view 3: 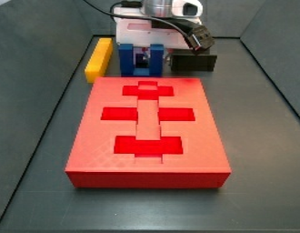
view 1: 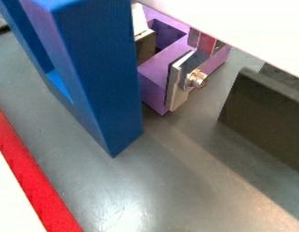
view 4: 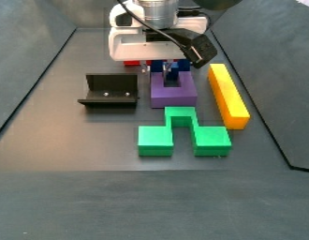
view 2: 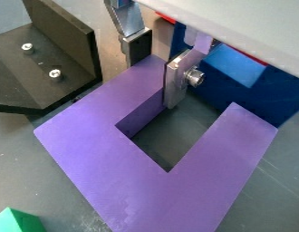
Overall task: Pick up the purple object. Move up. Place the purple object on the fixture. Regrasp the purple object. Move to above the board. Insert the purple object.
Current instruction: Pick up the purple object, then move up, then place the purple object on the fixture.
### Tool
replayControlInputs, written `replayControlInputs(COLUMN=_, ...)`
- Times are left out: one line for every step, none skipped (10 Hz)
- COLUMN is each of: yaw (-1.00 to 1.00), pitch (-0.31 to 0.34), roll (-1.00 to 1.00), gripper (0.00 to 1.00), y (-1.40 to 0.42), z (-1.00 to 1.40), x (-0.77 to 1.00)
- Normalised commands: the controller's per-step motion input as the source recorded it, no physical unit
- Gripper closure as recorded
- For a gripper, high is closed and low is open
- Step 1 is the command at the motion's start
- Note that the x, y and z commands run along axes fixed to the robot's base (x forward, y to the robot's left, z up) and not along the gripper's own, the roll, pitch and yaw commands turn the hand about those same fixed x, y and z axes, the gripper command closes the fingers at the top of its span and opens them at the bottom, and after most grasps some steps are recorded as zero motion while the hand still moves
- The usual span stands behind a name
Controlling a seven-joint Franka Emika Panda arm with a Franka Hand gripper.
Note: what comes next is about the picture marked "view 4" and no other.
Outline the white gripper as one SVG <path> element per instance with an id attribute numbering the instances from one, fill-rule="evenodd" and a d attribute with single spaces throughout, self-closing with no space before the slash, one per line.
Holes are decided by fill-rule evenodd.
<path id="1" fill-rule="evenodd" d="M 148 72 L 142 60 L 186 59 L 172 41 L 148 42 L 145 31 L 185 28 L 205 35 L 209 19 L 192 9 L 180 10 L 178 0 L 117 0 L 109 15 L 109 51 L 115 61 L 141 60 L 141 72 Z M 173 62 L 162 62 L 165 82 L 173 80 Z"/>

